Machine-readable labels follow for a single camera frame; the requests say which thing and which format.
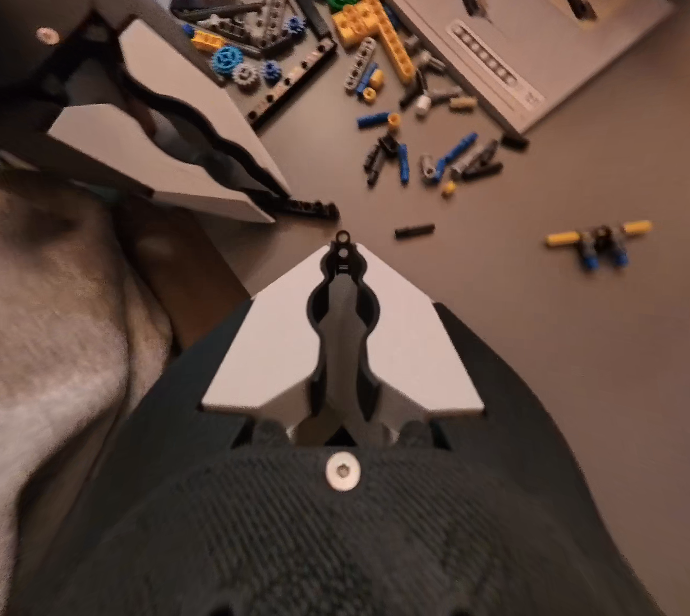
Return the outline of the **large blue lego gear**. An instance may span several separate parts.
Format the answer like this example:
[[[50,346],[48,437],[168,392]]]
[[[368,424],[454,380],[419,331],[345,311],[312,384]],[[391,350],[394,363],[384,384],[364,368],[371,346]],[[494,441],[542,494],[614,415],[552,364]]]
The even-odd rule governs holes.
[[[232,77],[234,70],[244,63],[244,53],[234,45],[225,45],[215,51],[211,58],[211,69],[220,76]]]

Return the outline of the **yellow axle lego assembly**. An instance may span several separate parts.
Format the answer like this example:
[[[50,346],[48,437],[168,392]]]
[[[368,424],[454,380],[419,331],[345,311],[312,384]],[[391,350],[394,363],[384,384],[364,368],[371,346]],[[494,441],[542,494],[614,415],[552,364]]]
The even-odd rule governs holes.
[[[588,274],[599,269],[601,259],[618,270],[629,265],[627,241],[642,237],[653,229],[649,220],[624,222],[617,225],[601,225],[590,229],[556,232],[547,235],[547,249],[573,249],[580,267]]]

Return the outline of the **long yellow lego beam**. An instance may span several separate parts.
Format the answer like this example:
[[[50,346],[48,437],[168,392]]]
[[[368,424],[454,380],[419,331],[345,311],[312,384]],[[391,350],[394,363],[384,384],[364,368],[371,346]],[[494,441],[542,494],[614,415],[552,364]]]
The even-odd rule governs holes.
[[[371,9],[377,20],[379,41],[383,45],[398,79],[403,85],[409,85],[415,78],[416,68],[384,11],[382,2],[380,0],[363,1]]]

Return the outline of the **lego instruction booklet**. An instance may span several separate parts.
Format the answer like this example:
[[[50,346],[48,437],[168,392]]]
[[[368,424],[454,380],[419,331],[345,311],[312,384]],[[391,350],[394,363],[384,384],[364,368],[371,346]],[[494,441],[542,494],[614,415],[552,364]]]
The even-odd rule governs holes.
[[[384,0],[517,134],[649,34],[668,0]]]

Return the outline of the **yellow lego block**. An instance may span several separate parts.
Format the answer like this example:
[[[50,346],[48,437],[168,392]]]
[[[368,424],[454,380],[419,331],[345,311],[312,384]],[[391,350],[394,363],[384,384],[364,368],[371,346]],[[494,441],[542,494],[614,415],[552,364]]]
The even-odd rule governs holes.
[[[346,51],[358,46],[365,37],[375,38],[379,33],[376,15],[365,1],[344,5],[340,12],[332,15],[332,22]]]

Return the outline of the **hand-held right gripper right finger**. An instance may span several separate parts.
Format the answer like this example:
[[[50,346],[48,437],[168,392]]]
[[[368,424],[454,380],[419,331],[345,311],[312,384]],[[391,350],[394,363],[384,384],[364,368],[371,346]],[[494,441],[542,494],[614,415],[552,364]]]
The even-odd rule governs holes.
[[[484,402],[431,298],[363,244],[344,316],[344,428],[392,444],[408,422],[480,416]]]

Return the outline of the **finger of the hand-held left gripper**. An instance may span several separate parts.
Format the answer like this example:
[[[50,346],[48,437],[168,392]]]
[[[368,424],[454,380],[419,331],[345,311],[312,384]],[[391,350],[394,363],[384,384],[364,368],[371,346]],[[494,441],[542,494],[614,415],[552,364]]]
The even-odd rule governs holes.
[[[155,111],[191,126],[203,144],[193,147],[191,164],[229,187],[240,170],[280,197],[290,188],[271,155],[208,64],[195,65],[140,19],[119,35],[125,81]]]
[[[114,105],[69,106],[48,135],[148,187],[160,204],[238,222],[275,223],[245,193],[225,188],[200,166],[164,153],[133,117]]]

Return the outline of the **pile of mixed lego pieces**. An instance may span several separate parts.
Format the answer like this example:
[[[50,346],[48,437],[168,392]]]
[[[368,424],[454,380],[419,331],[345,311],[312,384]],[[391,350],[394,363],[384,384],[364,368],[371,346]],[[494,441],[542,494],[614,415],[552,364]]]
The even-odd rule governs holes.
[[[397,32],[392,14],[383,8]],[[260,84],[272,87],[262,77],[265,60],[279,63],[284,77],[325,37],[342,47],[326,0],[170,0],[169,10],[185,23],[185,33],[200,51],[213,56],[225,45],[242,50],[244,63],[227,79],[246,93],[254,93]],[[296,40],[284,31],[294,15],[306,21],[305,35]],[[408,43],[400,39],[410,57]]]

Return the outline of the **thin black lego beam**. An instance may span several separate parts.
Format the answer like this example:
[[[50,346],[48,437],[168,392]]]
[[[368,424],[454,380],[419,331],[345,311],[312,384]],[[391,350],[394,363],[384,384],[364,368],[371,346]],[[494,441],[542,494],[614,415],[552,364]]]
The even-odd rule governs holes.
[[[340,211],[332,202],[281,197],[263,190],[247,190],[246,194],[254,204],[271,215],[290,215],[327,222],[340,221]]]

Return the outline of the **wide black holed lego beam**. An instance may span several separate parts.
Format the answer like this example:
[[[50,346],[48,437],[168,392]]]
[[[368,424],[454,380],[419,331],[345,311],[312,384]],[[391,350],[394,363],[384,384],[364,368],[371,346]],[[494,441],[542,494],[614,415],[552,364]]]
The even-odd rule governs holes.
[[[248,124],[254,130],[261,129],[337,56],[337,50],[338,44],[332,37],[321,40],[315,50],[309,52],[249,108],[246,112]]]

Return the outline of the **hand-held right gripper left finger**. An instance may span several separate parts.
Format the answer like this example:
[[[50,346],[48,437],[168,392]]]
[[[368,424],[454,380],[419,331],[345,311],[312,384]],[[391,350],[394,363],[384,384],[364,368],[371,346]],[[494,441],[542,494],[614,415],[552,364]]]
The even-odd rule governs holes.
[[[202,410],[279,423],[290,439],[312,416],[321,338],[308,301],[326,280],[324,245],[257,293],[201,400]]]

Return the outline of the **short grey lego liftarm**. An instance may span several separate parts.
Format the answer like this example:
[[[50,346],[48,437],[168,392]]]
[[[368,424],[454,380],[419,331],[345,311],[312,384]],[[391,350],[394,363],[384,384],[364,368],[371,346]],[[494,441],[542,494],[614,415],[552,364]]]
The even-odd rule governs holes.
[[[377,43],[371,36],[366,36],[359,44],[358,50],[352,60],[348,75],[344,81],[344,90],[347,94],[354,94],[364,76],[375,53]]]

